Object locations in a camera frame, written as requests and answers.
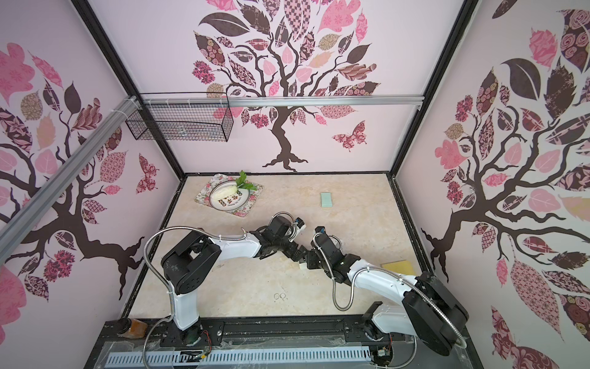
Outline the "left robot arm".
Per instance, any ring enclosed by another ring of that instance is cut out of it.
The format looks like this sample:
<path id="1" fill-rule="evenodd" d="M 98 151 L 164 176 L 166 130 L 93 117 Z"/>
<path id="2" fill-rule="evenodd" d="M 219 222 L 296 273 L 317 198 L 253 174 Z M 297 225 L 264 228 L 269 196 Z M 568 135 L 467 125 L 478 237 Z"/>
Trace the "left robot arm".
<path id="1" fill-rule="evenodd" d="M 293 261 L 301 261 L 306 249 L 295 238 L 305 227 L 303 219 L 279 212 L 269 224 L 241 236 L 214 236 L 197 228 L 191 230 L 161 259 L 164 280 L 171 289 L 176 327 L 186 331 L 199 322 L 197 289 L 218 261 L 264 260 L 279 252 Z"/>

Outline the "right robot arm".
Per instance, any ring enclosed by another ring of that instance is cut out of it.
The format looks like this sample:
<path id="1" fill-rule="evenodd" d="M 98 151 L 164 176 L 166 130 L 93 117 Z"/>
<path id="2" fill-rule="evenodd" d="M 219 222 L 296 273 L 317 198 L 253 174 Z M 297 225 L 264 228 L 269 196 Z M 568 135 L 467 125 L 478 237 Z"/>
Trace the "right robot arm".
<path id="1" fill-rule="evenodd" d="M 328 235 L 324 226 L 316 227 L 311 247 L 331 280 L 338 311 L 352 308 L 358 288 L 368 290 L 393 302 L 380 302 L 370 312 L 369 327 L 380 334 L 414 336 L 442 356 L 450 355 L 454 347 L 467 348 L 462 330 L 469 314 L 434 274 L 404 275 L 344 254 L 339 238 Z"/>

